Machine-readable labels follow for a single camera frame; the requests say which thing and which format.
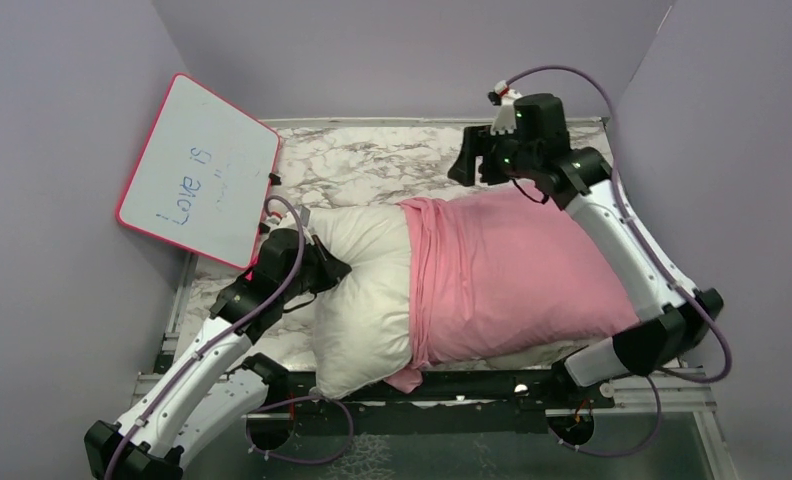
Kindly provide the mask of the white pillow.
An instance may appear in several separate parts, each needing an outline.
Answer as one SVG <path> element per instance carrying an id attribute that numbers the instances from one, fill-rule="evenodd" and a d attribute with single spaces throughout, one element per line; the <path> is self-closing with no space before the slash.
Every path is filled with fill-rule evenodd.
<path id="1" fill-rule="evenodd" d="M 411 245 L 396 205 L 311 210 L 309 229 L 350 267 L 315 302 L 316 389 L 340 399 L 384 380 L 412 358 Z"/>

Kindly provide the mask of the pink floral pillowcase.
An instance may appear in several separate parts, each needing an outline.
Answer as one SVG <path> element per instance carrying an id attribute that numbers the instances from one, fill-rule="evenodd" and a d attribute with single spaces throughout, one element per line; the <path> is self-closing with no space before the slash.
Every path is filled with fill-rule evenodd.
<path id="1" fill-rule="evenodd" d="M 554 206 L 499 188 L 401 209 L 412 357 L 388 380 L 399 391 L 416 389 L 427 367 L 607 338 L 638 320 L 594 242 Z"/>

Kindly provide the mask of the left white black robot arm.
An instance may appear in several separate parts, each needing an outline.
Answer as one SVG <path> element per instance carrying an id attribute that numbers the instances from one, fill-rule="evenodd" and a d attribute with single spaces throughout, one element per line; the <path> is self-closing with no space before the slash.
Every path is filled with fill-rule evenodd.
<path id="1" fill-rule="evenodd" d="M 113 423 L 84 436 L 96 479 L 180 479 L 186 465 L 244 414 L 282 409 L 291 419 L 289 372 L 249 349 L 286 313 L 287 303 L 339 284 L 349 264 L 316 235 L 277 228 L 257 261 L 223 288 L 187 350 Z"/>

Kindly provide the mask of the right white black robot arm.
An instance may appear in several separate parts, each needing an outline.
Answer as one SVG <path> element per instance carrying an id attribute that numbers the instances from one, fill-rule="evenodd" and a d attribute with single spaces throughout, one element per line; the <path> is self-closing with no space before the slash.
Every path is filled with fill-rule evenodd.
<path id="1" fill-rule="evenodd" d="M 497 117 L 463 131 L 449 179 L 472 186 L 529 180 L 590 237 L 618 276 L 639 322 L 552 367 L 551 398 L 572 407 L 589 387 L 647 376 L 696 347 L 724 301 L 668 258 L 637 218 L 617 170 L 595 148 L 571 145 L 562 101 L 549 93 L 497 96 Z"/>

